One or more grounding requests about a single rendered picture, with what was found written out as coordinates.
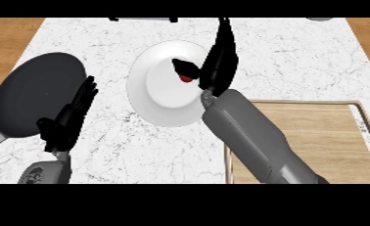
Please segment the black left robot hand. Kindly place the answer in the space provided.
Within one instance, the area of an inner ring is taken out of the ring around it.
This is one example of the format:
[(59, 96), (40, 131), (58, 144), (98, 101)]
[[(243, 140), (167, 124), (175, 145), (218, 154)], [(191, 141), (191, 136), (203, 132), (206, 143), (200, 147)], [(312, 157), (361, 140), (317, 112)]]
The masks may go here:
[(89, 76), (73, 102), (65, 105), (56, 118), (43, 117), (37, 121), (40, 139), (46, 142), (44, 150), (49, 153), (70, 152), (74, 148), (96, 93), (96, 83)]

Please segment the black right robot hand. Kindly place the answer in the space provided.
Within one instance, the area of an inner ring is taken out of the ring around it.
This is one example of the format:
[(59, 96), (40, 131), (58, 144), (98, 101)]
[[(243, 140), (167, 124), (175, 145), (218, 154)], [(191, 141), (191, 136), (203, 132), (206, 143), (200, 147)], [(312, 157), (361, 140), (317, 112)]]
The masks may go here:
[(210, 90), (218, 97), (228, 89), (237, 71), (238, 56), (235, 50), (234, 34), (229, 18), (219, 18), (216, 42), (206, 56), (203, 66), (198, 68), (194, 63), (172, 59), (173, 70), (200, 80), (198, 87)]

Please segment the white round plate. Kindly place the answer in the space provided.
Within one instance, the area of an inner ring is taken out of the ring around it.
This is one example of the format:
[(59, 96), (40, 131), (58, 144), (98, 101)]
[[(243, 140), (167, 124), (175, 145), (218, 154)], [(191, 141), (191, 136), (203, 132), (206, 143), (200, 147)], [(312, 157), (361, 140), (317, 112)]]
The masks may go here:
[(195, 43), (172, 40), (147, 49), (132, 65), (127, 79), (130, 105), (142, 119), (163, 127), (181, 127), (201, 119), (200, 80), (184, 82), (173, 59), (203, 65), (207, 50)]

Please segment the wooden tray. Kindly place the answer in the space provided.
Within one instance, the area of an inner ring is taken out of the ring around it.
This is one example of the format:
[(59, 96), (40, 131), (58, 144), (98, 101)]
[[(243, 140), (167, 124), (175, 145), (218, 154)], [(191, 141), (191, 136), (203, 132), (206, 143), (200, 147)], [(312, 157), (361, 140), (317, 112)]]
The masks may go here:
[(268, 101), (253, 105), (289, 146), (332, 184), (370, 184), (370, 120), (357, 101)]

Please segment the dark grey round pan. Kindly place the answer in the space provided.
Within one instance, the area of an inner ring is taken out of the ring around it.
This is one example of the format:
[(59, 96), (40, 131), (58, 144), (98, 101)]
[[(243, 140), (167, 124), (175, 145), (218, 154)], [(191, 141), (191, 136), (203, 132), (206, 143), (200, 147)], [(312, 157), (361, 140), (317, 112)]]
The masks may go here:
[(0, 84), (0, 143), (39, 134), (41, 117), (55, 118), (87, 78), (84, 65), (67, 53), (22, 63)]

